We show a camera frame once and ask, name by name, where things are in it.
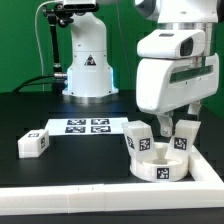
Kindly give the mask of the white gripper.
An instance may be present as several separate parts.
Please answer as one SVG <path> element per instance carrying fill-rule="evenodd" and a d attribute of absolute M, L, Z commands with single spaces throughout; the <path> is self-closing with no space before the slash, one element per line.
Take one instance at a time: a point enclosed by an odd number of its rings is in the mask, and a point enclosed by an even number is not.
<path fill-rule="evenodd" d="M 137 69 L 136 101 L 142 112 L 160 114 L 160 134 L 173 134 L 173 112 L 189 104 L 188 114 L 198 116 L 201 99 L 216 93 L 219 83 L 219 58 L 217 54 L 205 59 L 205 66 L 193 78 L 170 82 L 173 74 L 182 77 L 193 72 L 189 69 L 191 59 L 162 60 L 142 59 Z"/>

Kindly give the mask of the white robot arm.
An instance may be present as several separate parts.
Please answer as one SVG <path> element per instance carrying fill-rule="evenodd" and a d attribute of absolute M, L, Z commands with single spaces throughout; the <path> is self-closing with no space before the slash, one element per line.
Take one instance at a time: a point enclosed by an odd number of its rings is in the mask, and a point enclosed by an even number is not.
<path fill-rule="evenodd" d="M 106 27 L 93 15 L 112 0 L 63 0 L 73 13 L 73 61 L 63 93 L 83 101 L 105 98 L 117 91 L 107 63 Z M 157 29 L 137 44 L 136 101 L 154 114 L 160 133 L 172 135 L 171 112 L 216 93 L 219 57 L 214 26 L 220 21 L 222 0 L 133 0 L 137 11 L 157 22 Z"/>

